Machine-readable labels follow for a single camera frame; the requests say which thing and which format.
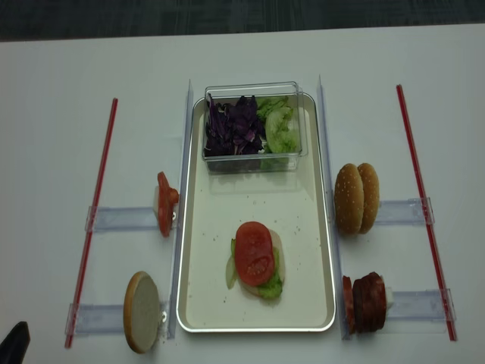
red stick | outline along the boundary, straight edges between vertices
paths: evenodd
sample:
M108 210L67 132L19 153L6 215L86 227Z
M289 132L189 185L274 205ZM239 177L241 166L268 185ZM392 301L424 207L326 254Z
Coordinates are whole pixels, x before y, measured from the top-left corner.
M109 115L108 129L106 130L105 147L101 156L101 164L99 165L98 180L96 181L96 188L94 197L92 198L92 206L96 207L99 203L99 196L101 195L101 186L103 184L103 177L105 175L106 161L108 160L109 143L111 142L111 135L113 134L114 117L116 116L116 108L118 106L118 99L113 99L111 104L111 113ZM86 239L84 240L83 255L81 257L81 266L79 274L77 275L76 291L74 292L74 305L79 305L81 300L81 292L83 290L84 275L86 273L86 265L88 262L89 248L91 247L92 232L86 232ZM64 347L70 349L73 343L74 326L76 324L76 310L74 308L73 321L70 324L69 333L66 337Z
M402 86L397 85L397 97L399 99L399 105L401 106L402 119L404 121L404 128L406 130L406 136L408 137L409 151L411 152L412 165L415 169L416 182L418 183L419 196L422 199L426 199L427 195L424 191L423 177L421 176L421 169L419 168L418 153L416 152L415 140L412 136L411 123L409 122L408 109L406 108L406 100L404 99L404 92L402 91ZM427 207L423 206L423 213L426 216ZM443 269L441 268L440 255L438 254L437 238L434 234L434 228L432 224L426 225L427 237L430 241L431 255L433 256L434 269L436 271L436 277L438 278L438 287L442 291L441 297L443 299L443 308L445 309L446 317L450 317L448 300L446 295L443 293L446 290L445 276L443 274ZM447 320L446 326L448 327L449 339L451 341L456 341L456 330L454 321Z

bun half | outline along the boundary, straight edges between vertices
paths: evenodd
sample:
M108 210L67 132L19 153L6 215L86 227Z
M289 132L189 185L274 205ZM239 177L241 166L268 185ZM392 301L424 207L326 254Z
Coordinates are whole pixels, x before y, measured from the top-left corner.
M336 176L335 222L343 234L357 234L364 215L364 186L358 169L352 163L344 165Z
M146 272L137 272L128 284L123 307L124 334L135 353L146 353L155 343L159 313L155 282Z
M379 178L374 167L368 163L362 163L357 169L364 187L364 215L359 233L365 234L374 225L379 210Z

top bun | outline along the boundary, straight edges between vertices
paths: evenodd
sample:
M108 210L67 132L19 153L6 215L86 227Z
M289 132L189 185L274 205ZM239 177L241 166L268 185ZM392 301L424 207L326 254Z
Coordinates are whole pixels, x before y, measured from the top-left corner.
M364 186L357 167L352 163L344 165L336 176L333 201L339 231L357 234L364 215Z
M379 178L374 167L362 163L357 167L364 186L364 216L359 233L367 233L374 224L379 209Z

lettuce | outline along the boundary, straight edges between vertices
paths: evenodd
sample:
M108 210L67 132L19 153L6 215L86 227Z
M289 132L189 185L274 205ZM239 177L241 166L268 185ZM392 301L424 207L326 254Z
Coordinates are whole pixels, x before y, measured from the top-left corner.
M282 97L263 97L258 99L257 115L264 124L268 115L276 109L288 106L288 96Z
M236 252L236 239L230 240L230 253L234 258L234 252Z
M280 274L278 273L278 270L280 269L280 252L275 247L273 247L273 255L274 273L268 282L258 286L259 295L266 300L278 298L283 292L283 282L281 281Z
M298 135L288 128L293 109L288 107L273 110L266 118L266 140L272 153L296 152Z

sliced tomato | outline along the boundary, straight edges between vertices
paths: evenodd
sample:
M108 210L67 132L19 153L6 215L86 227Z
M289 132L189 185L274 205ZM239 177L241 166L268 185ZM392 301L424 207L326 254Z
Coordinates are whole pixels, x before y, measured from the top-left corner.
M179 193L168 184L164 172L158 174L158 225L164 237L168 237L172 228L174 204L179 202Z
M174 188L170 188L170 192L168 194L168 201L172 204L179 203L179 193Z
M273 243L267 227L259 222L245 222L236 232L234 251L237 274L241 280L258 286L274 273Z

